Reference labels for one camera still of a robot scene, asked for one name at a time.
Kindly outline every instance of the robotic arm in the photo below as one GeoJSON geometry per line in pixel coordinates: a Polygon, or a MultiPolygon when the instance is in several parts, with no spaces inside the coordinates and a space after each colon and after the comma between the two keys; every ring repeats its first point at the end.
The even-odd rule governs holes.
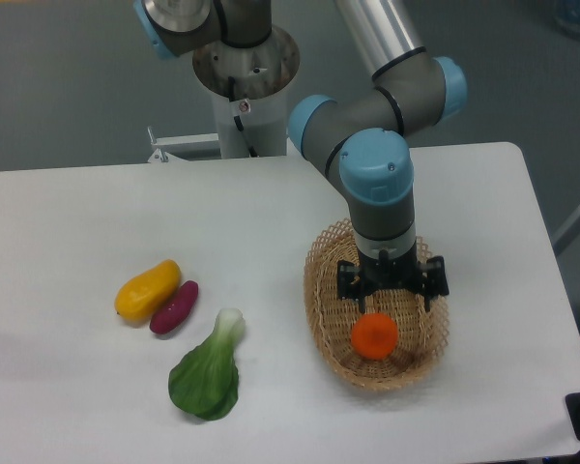
{"type": "MultiPolygon", "coordinates": [[[[449,288],[441,256],[425,264],[417,259],[414,172],[403,135],[459,111],[466,80],[451,59],[427,54],[401,0],[334,1],[372,73],[373,90],[345,104],[309,97],[292,112],[288,132],[348,203],[360,263],[338,263],[338,297],[357,301],[363,312],[366,296],[404,288],[423,295],[429,310],[430,300],[449,288]]],[[[136,0],[135,8],[160,55],[199,47],[193,59],[200,80],[243,108],[280,92],[296,74],[298,50],[272,26],[270,0],[136,0]],[[221,66],[216,46],[224,50],[221,66]],[[210,78],[203,79],[198,61],[210,56],[210,78]]],[[[234,149],[242,144],[245,156],[264,153],[256,150],[265,143],[254,140],[265,139],[245,130],[240,109],[233,115],[232,131],[242,135],[234,149]]],[[[285,125],[280,138],[285,141],[285,125]]]]}

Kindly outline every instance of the metal bracket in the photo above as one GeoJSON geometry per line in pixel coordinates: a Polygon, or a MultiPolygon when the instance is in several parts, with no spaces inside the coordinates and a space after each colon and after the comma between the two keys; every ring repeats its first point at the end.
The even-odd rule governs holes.
{"type": "Polygon", "coordinates": [[[153,128],[149,126],[148,137],[153,149],[153,154],[148,158],[148,162],[218,160],[221,158],[219,136],[216,133],[156,138],[153,134],[153,128]]]}
{"type": "Polygon", "coordinates": [[[580,204],[552,236],[552,249],[559,256],[580,235],[580,204]]]}

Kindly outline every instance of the blue joint cap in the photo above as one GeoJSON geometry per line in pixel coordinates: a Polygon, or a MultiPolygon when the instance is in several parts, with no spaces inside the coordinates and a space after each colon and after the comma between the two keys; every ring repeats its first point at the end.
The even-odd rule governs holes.
{"type": "Polygon", "coordinates": [[[144,11],[144,6],[142,5],[142,1],[135,0],[133,2],[133,8],[135,9],[135,12],[137,13],[137,17],[139,17],[139,21],[142,23],[142,26],[144,27],[144,30],[146,31],[146,35],[148,36],[148,39],[151,41],[151,45],[155,49],[157,56],[161,60],[167,60],[169,58],[177,58],[177,56],[174,53],[172,53],[167,48],[167,46],[165,46],[165,43],[163,43],[161,41],[159,34],[157,34],[157,31],[153,27],[153,24],[151,24],[151,20],[148,18],[148,16],[146,16],[146,12],[144,11]]]}
{"type": "Polygon", "coordinates": [[[396,203],[413,187],[408,144],[393,131],[357,132],[341,147],[339,176],[346,191],[363,203],[372,206],[396,203]]]}
{"type": "Polygon", "coordinates": [[[441,121],[459,112],[468,101],[468,85],[462,69],[446,56],[434,58],[445,75],[445,108],[441,121]]]}
{"type": "Polygon", "coordinates": [[[303,154],[303,135],[309,119],[321,104],[334,101],[326,95],[312,95],[301,101],[292,110],[288,120],[288,134],[294,146],[303,154]]]}

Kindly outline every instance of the wicker basket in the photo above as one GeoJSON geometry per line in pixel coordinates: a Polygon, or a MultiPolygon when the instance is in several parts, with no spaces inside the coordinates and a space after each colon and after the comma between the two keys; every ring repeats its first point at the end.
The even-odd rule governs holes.
{"type": "MultiPolygon", "coordinates": [[[[417,254],[422,262],[431,256],[421,237],[417,237],[417,254]]],[[[406,290],[383,290],[366,298],[365,312],[384,312],[399,329],[397,347],[387,358],[367,360],[350,344],[350,332],[361,316],[358,306],[337,298],[336,273],[340,260],[359,261],[349,219],[322,232],[305,261],[307,321],[327,364],[342,379],[376,392],[401,389],[425,377],[447,346],[446,300],[435,300],[426,313],[423,298],[406,290]]]]}

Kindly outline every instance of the gray floor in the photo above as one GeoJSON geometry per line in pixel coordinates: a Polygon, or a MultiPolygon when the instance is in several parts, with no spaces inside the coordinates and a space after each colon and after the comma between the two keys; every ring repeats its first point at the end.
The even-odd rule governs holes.
{"type": "MultiPolygon", "coordinates": [[[[292,104],[368,89],[333,0],[273,3],[302,50],[292,104]]],[[[411,144],[517,144],[553,233],[580,202],[580,43],[557,30],[550,4],[407,2],[428,50],[453,57],[470,88],[463,114],[411,144]]],[[[131,0],[0,5],[0,171],[143,162],[148,125],[158,136],[214,131],[189,58],[159,61],[131,0]]],[[[580,238],[559,262],[580,324],[580,238]]]]}

